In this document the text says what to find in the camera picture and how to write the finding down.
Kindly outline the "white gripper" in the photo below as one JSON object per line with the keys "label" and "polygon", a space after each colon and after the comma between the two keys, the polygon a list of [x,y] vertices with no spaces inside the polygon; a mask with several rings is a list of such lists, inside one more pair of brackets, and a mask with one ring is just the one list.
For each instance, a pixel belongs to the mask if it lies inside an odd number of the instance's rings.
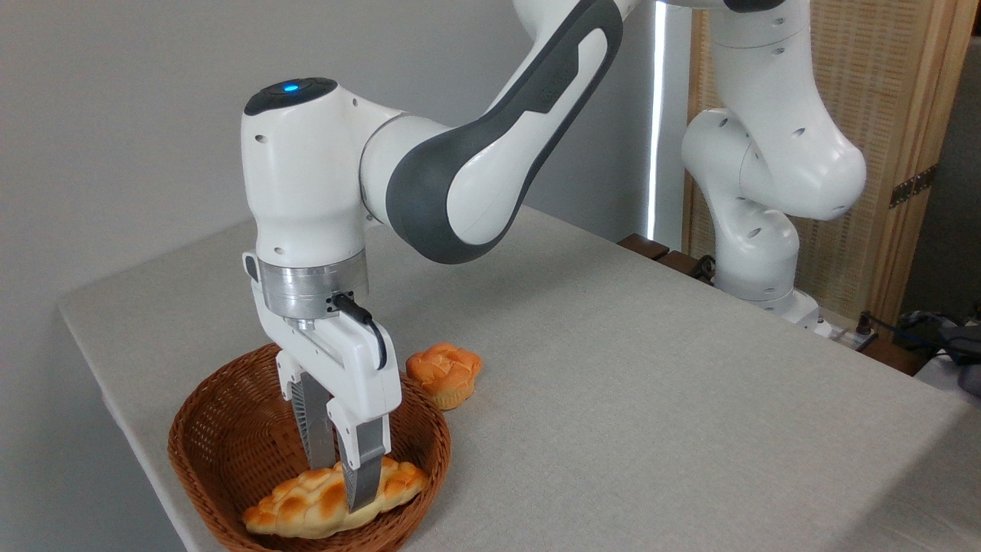
{"label": "white gripper", "polygon": [[402,401],[392,339],[382,326],[363,322],[368,312],[351,293],[326,300],[330,317],[304,327],[269,310],[260,286],[253,297],[263,329],[281,348],[281,394],[292,406],[310,468],[336,464],[333,423],[348,510],[364,508],[379,491],[382,457],[390,452],[389,413]]}

